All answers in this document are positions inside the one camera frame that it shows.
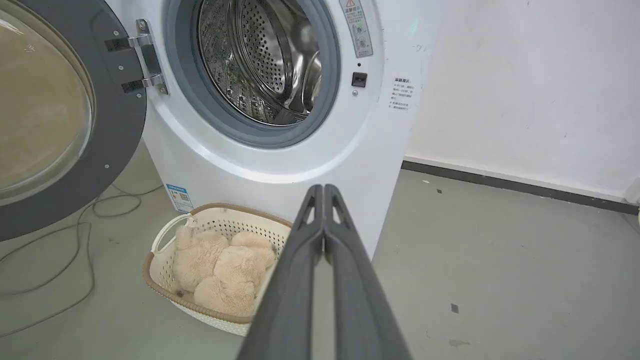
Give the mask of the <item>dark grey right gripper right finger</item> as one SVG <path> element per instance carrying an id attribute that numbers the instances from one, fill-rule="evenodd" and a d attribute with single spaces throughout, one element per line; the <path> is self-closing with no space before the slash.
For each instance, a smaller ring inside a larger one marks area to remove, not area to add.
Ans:
<path id="1" fill-rule="evenodd" d="M 325 255 L 333 267 L 339 360 L 409 360 L 409 347 L 338 187 L 324 186 Z"/>

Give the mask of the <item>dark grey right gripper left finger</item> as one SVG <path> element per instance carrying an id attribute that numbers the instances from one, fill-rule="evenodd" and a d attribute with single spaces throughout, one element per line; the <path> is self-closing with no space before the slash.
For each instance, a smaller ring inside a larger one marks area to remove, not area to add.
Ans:
<path id="1" fill-rule="evenodd" d="M 238 351 L 238 360 L 312 358 L 314 272 L 323 254 L 323 186 L 306 192 Z"/>

